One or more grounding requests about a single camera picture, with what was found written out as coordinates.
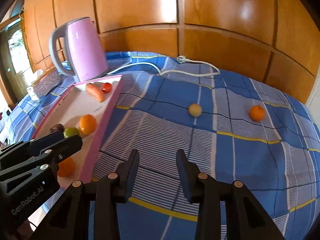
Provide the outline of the pink electric kettle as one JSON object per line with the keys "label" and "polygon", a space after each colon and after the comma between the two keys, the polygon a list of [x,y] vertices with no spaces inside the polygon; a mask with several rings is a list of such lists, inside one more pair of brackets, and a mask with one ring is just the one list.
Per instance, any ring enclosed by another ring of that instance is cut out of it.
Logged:
{"label": "pink electric kettle", "polygon": [[[68,68],[57,55],[56,42],[63,39]],[[99,35],[89,17],[77,18],[54,29],[48,44],[55,68],[75,82],[84,82],[105,75],[108,63]]]}

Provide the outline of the blue plaid tablecloth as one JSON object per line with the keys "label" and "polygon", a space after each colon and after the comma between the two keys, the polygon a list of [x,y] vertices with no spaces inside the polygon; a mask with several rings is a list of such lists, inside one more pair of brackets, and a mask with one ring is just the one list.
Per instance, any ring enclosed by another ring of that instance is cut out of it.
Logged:
{"label": "blue plaid tablecloth", "polygon": [[[242,181],[285,239],[319,239],[319,128],[307,107],[252,78],[155,53],[107,53],[124,79],[92,179],[132,149],[140,165],[118,207],[122,239],[193,239],[199,210],[183,195],[176,151],[217,181]],[[199,104],[195,118],[188,107]],[[255,122],[254,105],[265,110]]]}

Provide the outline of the dark brown round fruit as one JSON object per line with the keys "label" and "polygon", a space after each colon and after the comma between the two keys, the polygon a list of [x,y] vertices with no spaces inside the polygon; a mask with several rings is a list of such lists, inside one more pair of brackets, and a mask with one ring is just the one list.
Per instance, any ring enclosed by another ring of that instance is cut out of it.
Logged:
{"label": "dark brown round fruit", "polygon": [[50,128],[49,133],[54,132],[63,132],[65,130],[65,127],[63,124],[55,124],[53,127]]}

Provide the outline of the red tomato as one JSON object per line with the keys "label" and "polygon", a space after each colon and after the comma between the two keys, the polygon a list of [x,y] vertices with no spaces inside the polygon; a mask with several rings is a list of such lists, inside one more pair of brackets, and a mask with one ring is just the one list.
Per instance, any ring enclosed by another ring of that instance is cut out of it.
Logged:
{"label": "red tomato", "polygon": [[103,93],[107,94],[107,93],[111,92],[112,85],[110,83],[106,82],[102,85],[101,90],[103,91]]}

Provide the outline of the silver tissue box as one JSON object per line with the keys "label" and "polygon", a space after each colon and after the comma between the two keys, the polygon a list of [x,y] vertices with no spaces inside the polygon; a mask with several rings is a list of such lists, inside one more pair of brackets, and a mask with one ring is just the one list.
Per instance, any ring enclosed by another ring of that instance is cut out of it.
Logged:
{"label": "silver tissue box", "polygon": [[46,71],[37,70],[34,74],[34,80],[26,90],[33,101],[40,101],[52,89],[58,86],[62,81],[62,75],[55,67],[49,68]]}

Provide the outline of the green tomato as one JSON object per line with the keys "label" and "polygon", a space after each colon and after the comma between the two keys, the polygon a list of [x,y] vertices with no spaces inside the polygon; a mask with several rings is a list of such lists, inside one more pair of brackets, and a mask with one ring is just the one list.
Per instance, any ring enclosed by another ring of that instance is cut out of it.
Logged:
{"label": "green tomato", "polygon": [[63,135],[65,138],[68,138],[74,135],[80,135],[80,132],[76,127],[67,127],[65,128]]}

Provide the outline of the wooden glass door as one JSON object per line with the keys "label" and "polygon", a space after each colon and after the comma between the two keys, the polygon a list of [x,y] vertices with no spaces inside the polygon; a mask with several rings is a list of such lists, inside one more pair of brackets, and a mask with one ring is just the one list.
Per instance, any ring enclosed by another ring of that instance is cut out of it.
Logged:
{"label": "wooden glass door", "polygon": [[21,20],[15,20],[1,31],[1,56],[5,77],[15,98],[20,101],[33,81],[33,70],[24,44]]}

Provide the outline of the pink rimmed white tray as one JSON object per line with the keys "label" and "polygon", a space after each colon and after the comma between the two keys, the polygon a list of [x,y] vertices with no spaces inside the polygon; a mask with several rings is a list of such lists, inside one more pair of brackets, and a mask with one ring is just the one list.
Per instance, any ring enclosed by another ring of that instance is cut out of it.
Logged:
{"label": "pink rimmed white tray", "polygon": [[[102,93],[104,99],[98,100],[96,96],[86,91],[89,83],[97,87],[99,91],[102,91],[104,84],[109,83],[111,91]],[[115,75],[71,85],[54,103],[36,129],[34,139],[47,135],[49,129],[56,124],[62,124],[65,128],[75,127],[80,132],[82,148],[72,155],[75,170],[68,177],[57,178],[62,188],[67,188],[75,180],[84,183],[91,181],[104,133],[123,84],[123,76]]]}

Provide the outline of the yellow-orange tangerine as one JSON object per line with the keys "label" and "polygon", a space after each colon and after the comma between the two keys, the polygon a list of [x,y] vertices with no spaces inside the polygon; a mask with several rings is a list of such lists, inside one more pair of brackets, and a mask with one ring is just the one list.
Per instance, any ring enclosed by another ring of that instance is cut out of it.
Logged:
{"label": "yellow-orange tangerine", "polygon": [[83,115],[79,121],[79,131],[84,135],[92,134],[97,127],[97,120],[91,114]]}

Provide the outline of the orange tangerine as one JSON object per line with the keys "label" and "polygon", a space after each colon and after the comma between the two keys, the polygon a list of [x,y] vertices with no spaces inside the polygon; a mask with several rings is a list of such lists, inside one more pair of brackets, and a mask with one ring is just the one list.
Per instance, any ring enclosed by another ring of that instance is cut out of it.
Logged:
{"label": "orange tangerine", "polygon": [[249,111],[249,117],[255,121],[260,122],[265,117],[265,110],[260,105],[254,105]]}

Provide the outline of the yellow-green round fruit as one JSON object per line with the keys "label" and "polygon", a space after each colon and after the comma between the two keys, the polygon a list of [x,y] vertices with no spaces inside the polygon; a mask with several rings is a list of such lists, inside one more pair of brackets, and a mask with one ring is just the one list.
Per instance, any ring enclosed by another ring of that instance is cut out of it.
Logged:
{"label": "yellow-green round fruit", "polygon": [[202,114],[202,108],[199,104],[193,103],[188,107],[188,113],[191,116],[198,118]]}

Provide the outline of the large orange with stem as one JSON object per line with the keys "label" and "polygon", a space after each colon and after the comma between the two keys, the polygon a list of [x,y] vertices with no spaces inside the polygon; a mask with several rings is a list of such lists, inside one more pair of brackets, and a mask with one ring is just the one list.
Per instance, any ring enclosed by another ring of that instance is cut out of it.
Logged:
{"label": "large orange with stem", "polygon": [[61,163],[59,163],[59,170],[57,175],[61,178],[70,177],[73,175],[75,171],[75,162],[73,161],[72,157],[68,157]]}

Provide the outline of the orange carrot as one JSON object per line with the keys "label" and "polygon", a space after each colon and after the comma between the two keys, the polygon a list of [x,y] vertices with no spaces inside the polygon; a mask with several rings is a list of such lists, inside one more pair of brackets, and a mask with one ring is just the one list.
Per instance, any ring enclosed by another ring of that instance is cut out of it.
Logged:
{"label": "orange carrot", "polygon": [[104,102],[105,97],[103,91],[93,83],[87,83],[85,87],[86,92],[95,97],[99,102]]}

